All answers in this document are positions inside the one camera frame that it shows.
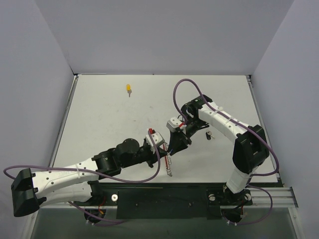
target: small black object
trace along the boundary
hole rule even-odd
[[[104,218],[105,217],[105,213],[106,213],[106,210],[103,210],[101,209],[101,211],[104,213],[104,214],[101,214],[99,212],[99,210],[96,210],[96,209],[86,209],[87,212],[99,217],[99,218]],[[87,215],[86,213],[84,214],[84,218],[85,220],[89,220],[89,222],[92,222],[92,223],[99,223],[101,220],[97,219],[97,218],[94,218],[94,217],[91,217],[89,215]]]
[[[208,140],[211,140],[211,136],[209,135],[208,132],[206,132],[206,138],[207,138]]]
[[[238,223],[243,219],[241,215],[241,208],[225,209],[225,210],[222,210],[222,214],[224,215],[226,219],[228,219],[229,221],[233,223]]]

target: white robotic arm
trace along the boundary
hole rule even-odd
[[[256,140],[252,134],[246,129],[239,127],[235,122],[245,127],[251,126],[232,117],[209,97],[204,97],[216,111],[208,107],[201,97],[197,97],[185,104],[181,110],[187,117],[187,125],[184,125],[184,123],[177,118],[171,118],[167,122],[167,127],[171,131],[171,140],[173,139],[175,142],[178,142],[179,139],[179,141],[183,143],[182,145],[178,143],[174,145],[174,142],[170,141],[168,151],[172,150],[174,154],[180,151],[178,149],[185,149],[188,144],[191,144],[190,137],[197,130],[206,128],[208,126],[207,124],[215,127],[235,146],[233,154],[235,168],[226,186],[233,194],[237,194],[246,188],[251,174],[253,174],[258,166],[269,156],[269,152],[259,140]],[[258,135],[266,140],[264,131],[259,125],[251,127],[251,129],[254,129]]]

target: white wall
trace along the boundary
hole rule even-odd
[[[319,238],[319,1],[295,0],[252,82],[307,238]]]
[[[33,0],[0,7],[0,168],[47,165],[73,74]],[[0,238],[18,239],[10,185],[0,173]]]
[[[75,73],[251,74],[293,0],[35,0]]]

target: metal frame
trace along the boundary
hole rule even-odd
[[[68,101],[67,101],[67,104],[66,104],[66,108],[65,108],[64,115],[63,115],[63,119],[62,119],[62,122],[61,122],[61,126],[60,126],[60,129],[59,129],[59,133],[58,133],[58,136],[57,136],[55,144],[54,144],[54,149],[53,149],[52,156],[51,156],[51,159],[50,159],[49,167],[53,167],[54,162],[55,162],[55,158],[56,158],[56,154],[58,153],[58,149],[59,149],[59,146],[60,146],[62,134],[63,134],[63,131],[64,131],[66,120],[67,120],[68,115],[69,115],[69,111],[70,111],[71,103],[72,103],[73,96],[74,96],[74,93],[75,93],[75,88],[76,88],[76,85],[78,83],[78,79],[79,79],[79,76],[75,75],[74,76],[74,80],[73,80],[73,84],[72,84],[72,87],[71,87],[71,90],[70,90],[70,94],[69,94],[69,97],[68,97]]]
[[[66,123],[66,120],[67,120],[67,117],[68,117],[68,114],[69,114],[69,111],[70,111],[70,106],[71,106],[71,103],[72,103],[72,100],[73,100],[73,96],[74,96],[75,88],[76,88],[76,85],[77,85],[77,82],[78,82],[78,78],[79,78],[78,75],[74,75],[73,83],[72,83],[72,86],[71,86],[71,89],[70,89],[70,93],[69,93],[68,101],[67,101],[67,104],[66,104],[65,112],[64,112],[64,115],[63,115],[63,118],[62,118],[60,129],[59,129],[59,133],[58,133],[57,139],[55,141],[53,152],[52,152],[51,159],[50,159],[50,162],[49,162],[49,167],[53,167],[53,165],[54,165],[55,157],[56,157],[56,154],[57,154],[58,149],[59,149],[60,141],[61,141],[61,138],[62,138],[63,130],[64,130],[64,127],[65,127],[65,123]],[[22,234],[21,234],[21,239],[30,239],[31,238],[37,214],[38,214],[38,212],[35,212],[35,213],[33,213],[33,214],[31,214],[31,215],[26,217],[26,222],[24,224],[24,228],[23,228],[23,231],[22,231]]]
[[[255,93],[254,93],[253,84],[252,84],[252,81],[251,81],[251,75],[246,76],[246,78],[247,78],[247,82],[248,82],[248,86],[249,86],[251,95],[253,97],[253,101],[254,101],[254,104],[255,104],[255,108],[256,108],[256,111],[257,111],[257,115],[258,115],[260,124],[264,128],[267,142],[271,146],[271,143],[270,143],[270,140],[269,140],[269,137],[268,137],[268,134],[267,134],[267,129],[265,127],[263,118],[262,118],[262,116],[260,114],[260,110],[259,110],[259,107],[258,107],[258,104],[257,104],[257,100],[256,100],[256,96],[255,96]],[[271,155],[271,159],[272,159],[273,165],[275,166],[275,160],[273,159],[272,155]],[[305,234],[303,232],[302,223],[301,223],[301,220],[300,220],[300,216],[298,214],[297,207],[298,206],[296,205],[295,207],[287,207],[287,208],[289,209],[289,214],[290,214],[290,217],[291,217],[291,220],[292,220],[292,224],[293,224],[294,230],[296,232],[297,238],[298,239],[304,239],[305,238]]]

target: purple cable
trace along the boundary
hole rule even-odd
[[[184,118],[184,121],[185,121],[185,124],[187,124],[187,118],[186,116],[183,114],[183,112],[178,108],[178,105],[176,103],[176,91],[177,91],[177,88],[179,86],[180,83],[184,82],[184,81],[188,81],[188,82],[191,82],[197,89],[199,95],[202,97],[203,101],[205,102],[205,104],[212,110],[212,111],[216,111],[216,109],[214,109],[208,102],[207,100],[205,99],[205,97],[203,96],[203,93],[200,91],[198,85],[191,79],[182,79],[180,80],[174,87],[174,91],[173,91],[173,102],[174,102],[174,106],[175,108],[177,109],[177,111],[183,116]],[[237,122],[233,119],[230,119],[230,117],[228,117],[226,114],[224,114],[223,112],[217,112],[218,114],[222,115],[223,117],[225,117],[226,119],[230,120],[231,122],[239,125],[240,127],[244,128],[245,130],[247,130],[248,132],[252,133],[256,138],[258,138],[262,144],[269,150],[269,152],[273,155],[274,159],[275,159],[275,162],[276,162],[276,169],[270,173],[256,173],[256,174],[252,174],[251,176],[270,176],[270,175],[273,175],[273,174],[276,174],[279,172],[279,161],[278,161],[278,158],[275,154],[275,152],[273,151],[273,149],[256,133],[254,132],[253,130],[251,130],[250,128],[244,126],[243,124],[241,124],[240,122]]]
[[[81,172],[88,172],[88,173],[94,173],[94,174],[97,174],[97,175],[100,175],[100,176],[103,176],[105,178],[110,178],[110,179],[113,179],[113,180],[117,180],[117,181],[120,181],[120,182],[125,182],[125,183],[144,183],[144,182],[147,182],[147,181],[150,181],[152,180],[153,178],[155,178],[159,171],[160,171],[160,153],[159,153],[159,150],[153,140],[153,137],[150,133],[150,131],[148,131],[148,135],[151,139],[151,142],[155,148],[155,153],[156,153],[156,156],[158,158],[158,169],[156,171],[156,173],[148,178],[148,179],[145,179],[145,180],[141,180],[141,181],[131,181],[131,180],[124,180],[124,179],[120,179],[120,178],[115,178],[115,177],[111,177],[109,175],[106,175],[106,174],[103,174],[103,173],[100,173],[100,172],[96,172],[96,171],[93,171],[93,170],[88,170],[88,169],[76,169],[76,168],[52,168],[52,167],[42,167],[42,166],[36,166],[36,165],[15,165],[15,166],[11,166],[11,167],[8,167],[8,168],[5,168],[3,170],[3,173],[8,176],[9,178],[12,178],[12,179],[15,179],[15,177],[13,177],[12,175],[8,174],[7,171],[10,170],[10,169],[13,169],[13,168],[37,168],[37,169],[43,169],[43,170],[56,170],[56,171],[81,171]],[[93,218],[96,218],[96,219],[99,219],[101,221],[105,221],[105,222],[109,222],[109,223],[113,223],[113,224],[101,224],[101,225],[98,225],[98,224],[94,224],[95,226],[99,226],[99,227],[108,227],[108,226],[115,226],[115,225],[118,225],[118,224],[121,224],[123,223],[124,221],[113,221],[113,220],[107,220],[107,219],[104,219],[104,218],[100,218],[92,213],[89,213],[87,211],[85,211],[84,209],[80,208],[79,206],[77,206],[76,204],[72,203],[72,202],[68,202],[69,204],[71,204],[72,206],[76,207],[77,209],[79,209],[80,211],[84,212],[85,214],[93,217]]]
[[[270,208],[269,208],[269,211],[268,211],[268,213],[267,213],[266,215],[264,215],[264,216],[261,217],[260,219],[255,220],[255,221],[252,221],[252,222],[246,222],[246,223],[234,223],[234,222],[231,222],[230,220],[228,220],[228,219],[225,217],[225,215],[224,215],[224,213],[223,213],[224,219],[226,219],[230,224],[237,225],[237,226],[255,224],[255,223],[261,222],[263,219],[265,219],[266,217],[268,217],[268,216],[270,215],[271,211],[273,210],[273,198],[271,197],[270,193],[269,193],[267,190],[265,190],[265,189],[263,189],[263,188],[260,188],[260,187],[251,186],[251,185],[248,185],[247,187],[259,189],[259,190],[264,191],[265,193],[268,194],[269,199],[270,199]]]
[[[155,148],[155,152],[156,152],[156,155],[158,157],[158,169],[156,171],[156,173],[150,177],[150,178],[147,178],[147,179],[144,179],[144,180],[140,180],[140,181],[131,181],[131,180],[125,180],[125,179],[120,179],[120,178],[115,178],[115,177],[111,177],[109,175],[106,175],[104,173],[100,173],[100,172],[96,172],[96,171],[93,171],[93,170],[89,170],[89,169],[82,169],[82,168],[53,168],[53,167],[44,167],[44,166],[36,166],[36,165],[15,165],[15,166],[10,166],[8,168],[5,168],[3,170],[3,173],[8,176],[9,178],[12,178],[12,179],[15,179],[15,177],[13,177],[12,175],[8,174],[7,171],[10,170],[10,169],[14,169],[14,168],[36,168],[36,169],[43,169],[43,170],[52,170],[52,171],[80,171],[80,172],[87,172],[87,173],[94,173],[94,174],[97,174],[99,176],[102,176],[102,177],[105,177],[105,178],[109,178],[109,179],[113,179],[113,180],[116,180],[116,181],[120,181],[120,182],[124,182],[124,183],[145,183],[145,182],[148,182],[152,179],[154,179],[159,171],[160,171],[160,153],[156,147],[156,144],[153,140],[153,137],[151,136],[151,133],[148,131],[148,134],[150,136],[150,139],[152,141],[152,144],[154,145],[154,148]]]

